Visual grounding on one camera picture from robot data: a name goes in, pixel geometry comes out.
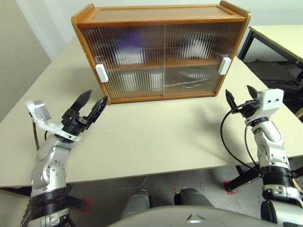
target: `ribbed glass panel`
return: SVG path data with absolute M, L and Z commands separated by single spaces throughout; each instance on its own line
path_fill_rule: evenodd
M 81 31 L 104 64 L 112 100 L 214 93 L 223 57 L 242 22 L 88 27 Z

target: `white wall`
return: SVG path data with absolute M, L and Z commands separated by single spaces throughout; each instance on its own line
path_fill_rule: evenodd
M 87 4 L 95 6 L 218 4 L 220 0 L 17 0 L 34 33 L 51 59 L 75 36 L 71 17 Z M 230 0 L 252 12 L 250 25 L 303 24 L 302 0 Z M 284 60 L 254 41 L 247 61 Z
M 50 63 L 15 0 L 0 0 L 0 122 Z

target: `cabinet shelf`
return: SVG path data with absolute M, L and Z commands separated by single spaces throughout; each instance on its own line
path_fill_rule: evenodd
M 217 61 L 213 59 L 174 59 L 168 58 L 166 62 L 146 62 L 138 64 L 124 64 L 124 65 L 107 65 L 107 70 L 141 70 L 141 69 L 162 69 L 162 68 L 176 68 L 176 67 L 190 67 L 190 66 L 204 66 L 214 65 Z

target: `wire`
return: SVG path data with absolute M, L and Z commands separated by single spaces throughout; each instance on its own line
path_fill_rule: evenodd
M 46 140 L 47 139 L 47 133 L 48 133 L 48 131 L 45 131 L 45 133 L 44 133 L 44 139 Z
M 39 146 L 39 140 L 38 140 L 38 137 L 37 137 L 36 123 L 35 122 L 33 122 L 33 131 L 34 131 L 34 138 L 35 138 L 36 148 L 37 148 L 37 151 L 38 151 L 40 149 L 40 146 Z
M 165 85 L 164 87 L 171 87 L 171 86 L 180 85 L 180 84 L 192 84 L 192 83 L 196 83 L 196 82 L 200 82 L 200 81 L 204 81 L 204 80 L 207 80 L 207 79 L 201 79 L 201 80 L 197 80 L 197 81 L 193 81 L 193 82 L 187 82 L 187 83 L 178 83 L 178 84 Z
M 251 156 L 251 153 L 250 153 L 250 149 L 248 148 L 247 146 L 247 126 L 245 127 L 245 130 L 244 130 L 244 142 L 245 142 L 245 147 L 246 147 L 246 150 L 247 150 L 247 153 L 248 155 L 250 156 L 250 159 L 252 160 L 252 162 L 255 164 L 255 166 L 257 165 L 257 163 L 255 162 L 255 160 L 253 159 L 253 157 Z
M 23 222 L 22 222 L 22 224 L 21 224 L 20 227 L 23 227 L 23 225 L 26 223 L 26 221 L 27 221 L 27 219 L 28 219 L 30 213 L 31 213 L 31 211 L 29 211 L 29 213 L 27 214 L 27 216 L 24 218 L 24 220 L 23 220 Z
M 91 194 L 91 193 L 93 193 L 93 192 L 97 192 L 97 191 L 103 191 L 103 190 L 129 190 L 129 189 L 136 189 L 136 188 L 139 188 L 140 186 L 142 186 L 142 184 L 145 183 L 145 181 L 147 180 L 147 178 L 148 178 L 148 176 L 145 177 L 145 179 L 142 181 L 141 184 L 139 184 L 138 186 L 133 187 L 133 188 L 128 188 L 128 187 L 126 187 L 126 188 L 99 188 L 99 189 L 94 189 L 94 190 L 92 190 L 92 191 L 86 193 L 84 196 L 82 196 L 82 198 L 88 196 L 89 194 Z
M 229 149 L 227 148 L 227 146 L 226 146 L 226 144 L 225 144 L 225 141 L 224 141 L 224 138 L 223 138 L 223 125 L 224 125 L 224 122 L 225 122 L 226 118 L 227 118 L 232 112 L 234 112 L 235 110 L 238 110 L 239 108 L 241 108 L 241 107 L 243 107 L 243 106 L 246 106 L 246 105 L 248 105 L 248 104 L 251 104 L 251 103 L 252 103 L 252 101 L 251 101 L 251 102 L 246 102 L 246 103 L 244 103 L 244 104 L 241 104 L 241 105 L 237 106 L 235 109 L 230 110 L 230 111 L 223 117 L 223 120 L 222 120 L 221 126 L 220 126 L 220 136 L 221 136 L 221 140 L 222 140 L 222 143 L 223 143 L 225 149 L 227 150 L 227 152 L 228 152 L 234 159 L 236 159 L 238 162 L 240 162 L 242 165 L 246 166 L 247 168 L 253 169 L 253 170 L 257 171 L 257 172 L 260 172 L 260 170 L 258 170 L 258 169 L 256 169 L 256 168 L 253 168 L 253 167 L 250 167 L 249 165 L 247 165 L 246 163 L 244 163 L 244 162 L 242 162 L 240 159 L 238 159 L 235 155 L 233 155 L 233 154 L 229 151 Z

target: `black cable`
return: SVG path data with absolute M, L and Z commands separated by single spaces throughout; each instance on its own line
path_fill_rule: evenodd
M 248 148 L 247 146 L 247 126 L 245 127 L 245 130 L 244 130 L 244 142 L 245 142 L 245 147 L 246 147 L 246 150 L 247 150 L 247 153 L 248 155 L 250 156 L 250 159 L 252 160 L 252 162 L 255 164 L 255 166 L 257 165 L 257 163 L 255 162 L 255 160 L 253 159 L 253 157 L 251 156 L 251 153 L 250 153 L 250 149 Z
M 46 140 L 47 139 L 47 133 L 48 133 L 48 131 L 45 131 L 45 133 L 44 133 L 44 139 Z
M 227 150 L 227 152 L 228 152 L 234 159 L 236 159 L 238 162 L 240 162 L 242 165 L 246 166 L 247 168 L 253 169 L 253 170 L 257 171 L 257 172 L 260 172 L 259 169 L 250 167 L 249 165 L 247 165 L 246 163 L 244 163 L 244 162 L 242 162 L 240 159 L 238 159 L 235 155 L 233 155 L 233 154 L 229 151 L 229 149 L 227 148 L 227 146 L 226 146 L 226 144 L 225 144 L 225 141 L 224 141 L 224 138 L 223 138 L 223 124 L 224 124 L 224 121 L 226 120 L 226 118 L 227 118 L 232 112 L 234 112 L 235 110 L 237 110 L 237 109 L 239 109 L 239 108 L 241 108 L 241 107 L 243 107 L 243 106 L 246 106 L 246 105 L 248 105 L 248 104 L 250 104 L 250 103 L 251 103 L 251 102 L 246 102 L 246 103 L 244 103 L 244 104 L 241 104 L 241 105 L 237 106 L 235 109 L 230 110 L 230 111 L 223 117 L 223 120 L 222 120 L 221 126 L 220 126 L 220 135 L 221 135 L 221 140 L 222 140 L 222 143 L 223 143 L 225 149 Z
M 34 131 L 34 138 L 35 138 L 36 148 L 37 148 L 37 150 L 39 150 L 40 146 L 39 146 L 39 140 L 38 140 L 38 137 L 37 137 L 36 123 L 35 122 L 33 122 L 33 131 Z

